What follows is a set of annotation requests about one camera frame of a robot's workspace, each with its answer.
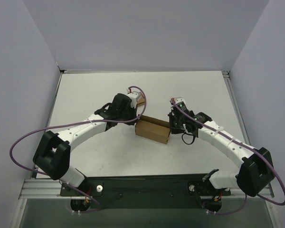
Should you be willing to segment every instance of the white tabletop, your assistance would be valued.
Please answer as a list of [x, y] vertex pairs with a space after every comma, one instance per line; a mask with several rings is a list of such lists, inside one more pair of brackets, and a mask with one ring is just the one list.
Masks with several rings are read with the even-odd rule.
[[[117, 93], [139, 86], [147, 96], [145, 115], [168, 121], [172, 97], [182, 96], [194, 113], [204, 112], [218, 125], [243, 140], [222, 73], [140, 72], [63, 74], [50, 126], [79, 122]], [[86, 176], [208, 173], [236, 166], [211, 144], [196, 139], [185, 145], [181, 135], [171, 135], [167, 145], [134, 133], [134, 126], [118, 124], [79, 145], [71, 165]]]

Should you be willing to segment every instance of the purple cable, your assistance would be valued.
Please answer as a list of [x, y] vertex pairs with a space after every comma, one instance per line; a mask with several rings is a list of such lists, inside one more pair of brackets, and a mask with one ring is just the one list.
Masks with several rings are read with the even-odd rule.
[[247, 203], [247, 195], [245, 194], [245, 199], [244, 199], [243, 205], [240, 208], [236, 209], [236, 210], [232, 210], [232, 211], [229, 211], [229, 212], [216, 212], [216, 213], [214, 213], [211, 210], [208, 210], [208, 212], [210, 212], [211, 214], [214, 214], [214, 215], [231, 215], [231, 214], [237, 213], [240, 210], [242, 210], [246, 206], [246, 203]]
[[[184, 114], [186, 117], [188, 117], [188, 118], [191, 119], [192, 121], [194, 121], [194, 122], [196, 122], [196, 123], [202, 125], [203, 127], [208, 128], [208, 129], [210, 129], [210, 130], [212, 130], [212, 131], [214, 131], [214, 132], [217, 131], [217, 130], [214, 129], [213, 127], [210, 127], [210, 126], [208, 126], [208, 125], [206, 125], [206, 124], [204, 124], [204, 123], [201, 123], [201, 122], [195, 120], [194, 118], [192, 118], [191, 116], [189, 116], [188, 114], [186, 114], [185, 112], [183, 112], [183, 111], [175, 104], [174, 98], [171, 99], [171, 102], [172, 102], [172, 104], [173, 104], [182, 114]], [[250, 150], [252, 153], [255, 153], [260, 159], [262, 159], [262, 161], [265, 162], [265, 164], [270, 168], [270, 170], [272, 171], [272, 173], [274, 174], [274, 176], [277, 178], [278, 182], [279, 182], [280, 185], [281, 185], [281, 188], [282, 188], [282, 191], [283, 191], [283, 193], [284, 193], [284, 196], [285, 196], [285, 185], [284, 185], [284, 183], [283, 183], [281, 177], [280, 177], [279, 174], [276, 172], [276, 170], [274, 169], [274, 167], [273, 167], [259, 152], [257, 152], [256, 150], [251, 149], [250, 147], [248, 147], [248, 146], [246, 146], [246, 145], [244, 145], [244, 144], [242, 144], [242, 143], [240, 143], [240, 142], [238, 142], [238, 141], [236, 141], [236, 140], [230, 138], [228, 135], [226, 135], [226, 134], [224, 134], [224, 133], [222, 133], [222, 132], [220, 132], [220, 131], [219, 131], [218, 133], [219, 133], [220, 135], [224, 136], [225, 138], [227, 138], [228, 140], [231, 140], [231, 141], [234, 142], [235, 144], [237, 144], [237, 145], [239, 145], [239, 146], [241, 146], [241, 147], [244, 147], [244, 148]], [[285, 200], [284, 200], [284, 202], [279, 203], [279, 202], [275, 202], [275, 201], [273, 201], [273, 200], [271, 200], [271, 199], [268, 199], [268, 198], [266, 198], [266, 197], [264, 197], [264, 196], [261, 196], [261, 195], [259, 195], [259, 194], [257, 194], [257, 196], [260, 197], [260, 198], [262, 198], [262, 199], [264, 199], [264, 200], [266, 200], [266, 201], [268, 201], [268, 202], [271, 202], [271, 203], [276, 204], [276, 205], [279, 205], [279, 206], [284, 206], [284, 205], [285, 205]]]
[[[90, 123], [95, 123], [95, 122], [109, 122], [109, 123], [121, 123], [121, 124], [124, 124], [124, 123], [125, 123], [125, 124], [126, 124], [126, 123], [130, 123], [130, 122], [133, 122], [133, 121], [138, 120], [138, 119], [143, 115], [144, 111], [146, 110], [147, 98], [146, 98], [146, 95], [144, 94], [144, 92], [143, 92], [143, 90], [142, 90], [141, 88], [139, 88], [139, 87], [137, 87], [137, 86], [134, 86], [134, 85], [129, 87], [129, 89], [131, 89], [131, 88], [136, 88], [136, 89], [138, 89], [138, 90], [142, 93], [142, 95], [143, 95], [143, 97], [144, 97], [144, 100], [145, 100], [145, 101], [144, 101], [143, 110], [142, 110], [142, 112], [141, 112], [136, 118], [134, 118], [134, 119], [132, 119], [132, 120], [126, 120], [126, 121], [117, 121], [117, 120], [91, 120], [91, 121], [84, 121], [84, 122], [77, 122], [77, 123], [70, 123], [70, 124], [65, 124], [65, 125], [58, 125], [58, 126], [51, 126], [51, 127], [40, 128], [40, 129], [37, 129], [37, 130], [34, 130], [34, 131], [32, 131], [32, 132], [29, 132], [29, 133], [25, 134], [24, 136], [18, 138], [18, 139], [12, 144], [12, 146], [11, 146], [10, 149], [9, 149], [9, 155], [10, 155], [9, 157], [10, 157], [10, 159], [11, 159], [17, 166], [19, 166], [19, 167], [21, 167], [21, 168], [23, 168], [23, 169], [25, 169], [25, 170], [32, 171], [32, 172], [36, 172], [36, 173], [40, 173], [40, 174], [43, 174], [43, 175], [47, 175], [45, 172], [40, 172], [40, 171], [37, 171], [37, 170], [30, 169], [30, 168], [28, 168], [28, 167], [26, 167], [26, 166], [24, 166], [24, 165], [21, 165], [19, 162], [17, 162], [16, 159], [14, 158], [14, 156], [13, 156], [13, 149], [14, 149], [14, 147], [15, 147], [21, 140], [25, 139], [26, 137], [28, 137], [28, 136], [30, 136], [30, 135], [32, 135], [32, 134], [35, 134], [35, 133], [37, 133], [37, 132], [45, 131], [45, 130], [56, 129], [56, 128], [63, 128], [63, 127], [71, 127], [71, 126], [76, 126], [76, 125], [84, 125], [84, 124], [90, 124]], [[97, 200], [93, 199], [92, 197], [90, 197], [89, 195], [85, 194], [85, 193], [82, 192], [81, 190], [79, 190], [79, 189], [77, 189], [77, 188], [75, 188], [75, 187], [73, 187], [73, 186], [71, 186], [71, 185], [68, 185], [68, 186], [71, 187], [72, 189], [76, 190], [77, 192], [79, 192], [79, 193], [81, 193], [81, 194], [87, 196], [87, 197], [90, 198], [92, 201], [94, 201], [94, 202], [96, 202], [97, 204], [100, 205], [100, 203], [99, 203]], [[100, 209], [87, 210], [85, 213], [87, 213], [87, 212], [92, 212], [92, 211], [97, 211], [97, 210], [100, 210]]]

